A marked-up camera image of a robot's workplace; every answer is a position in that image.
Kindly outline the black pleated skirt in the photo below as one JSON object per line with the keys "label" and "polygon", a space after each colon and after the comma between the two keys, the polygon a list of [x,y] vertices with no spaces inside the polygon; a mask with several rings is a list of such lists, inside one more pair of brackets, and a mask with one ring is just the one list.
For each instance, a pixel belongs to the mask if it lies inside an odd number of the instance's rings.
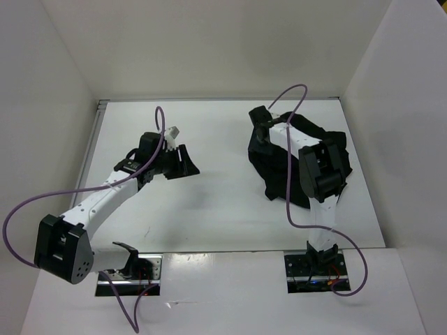
{"label": "black pleated skirt", "polygon": [[[291,125],[316,139],[333,140],[339,148],[339,155],[346,175],[352,173],[349,153],[346,150],[347,137],[345,132],[326,131],[301,114],[293,116]],[[285,199],[287,178],[286,150],[271,144],[260,143],[256,137],[256,132],[253,131],[248,146],[248,159],[265,182],[265,196],[269,200]],[[310,208],[309,198],[305,195],[300,185],[299,162],[296,157],[292,157],[291,203],[305,209]]]}

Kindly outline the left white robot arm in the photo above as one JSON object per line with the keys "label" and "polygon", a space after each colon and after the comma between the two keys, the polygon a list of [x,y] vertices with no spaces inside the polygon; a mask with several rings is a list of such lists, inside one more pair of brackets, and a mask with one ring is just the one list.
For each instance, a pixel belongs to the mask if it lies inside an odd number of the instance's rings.
{"label": "left white robot arm", "polygon": [[44,217],[38,227],[34,264],[71,284],[80,283],[91,272],[112,269],[122,278],[133,278],[147,264],[136,248],[118,241],[109,248],[93,248],[91,238],[156,175],[171,180],[199,174],[185,145],[175,144],[178,133],[175,126],[162,134],[144,133],[138,147],[114,166],[97,191],[60,216]]}

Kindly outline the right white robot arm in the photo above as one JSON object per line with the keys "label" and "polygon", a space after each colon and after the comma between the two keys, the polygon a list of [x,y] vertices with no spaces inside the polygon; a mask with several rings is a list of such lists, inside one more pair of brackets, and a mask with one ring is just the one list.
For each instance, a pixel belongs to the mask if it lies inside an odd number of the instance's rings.
{"label": "right white robot arm", "polygon": [[352,171],[346,135],[326,131],[301,114],[274,117],[265,106],[254,108],[249,118],[249,162],[265,183],[267,199],[310,210],[311,221],[301,226],[310,231],[306,266],[311,275],[322,274],[339,250],[335,207]]}

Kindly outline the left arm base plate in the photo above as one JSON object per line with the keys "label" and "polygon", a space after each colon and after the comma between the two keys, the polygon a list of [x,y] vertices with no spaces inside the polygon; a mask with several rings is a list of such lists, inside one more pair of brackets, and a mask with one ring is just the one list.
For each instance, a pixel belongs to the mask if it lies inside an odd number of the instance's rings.
{"label": "left arm base plate", "polygon": [[120,297],[159,296],[163,255],[143,253],[129,274],[118,269],[107,269],[105,275],[115,286]]}

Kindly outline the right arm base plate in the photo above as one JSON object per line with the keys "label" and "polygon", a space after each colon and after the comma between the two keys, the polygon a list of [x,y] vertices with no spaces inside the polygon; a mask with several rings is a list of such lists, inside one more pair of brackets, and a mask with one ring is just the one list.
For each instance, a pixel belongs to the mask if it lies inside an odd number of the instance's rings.
{"label": "right arm base plate", "polygon": [[343,253],[330,264],[314,269],[304,251],[287,252],[284,266],[288,294],[330,292],[332,285],[336,291],[351,290]]}

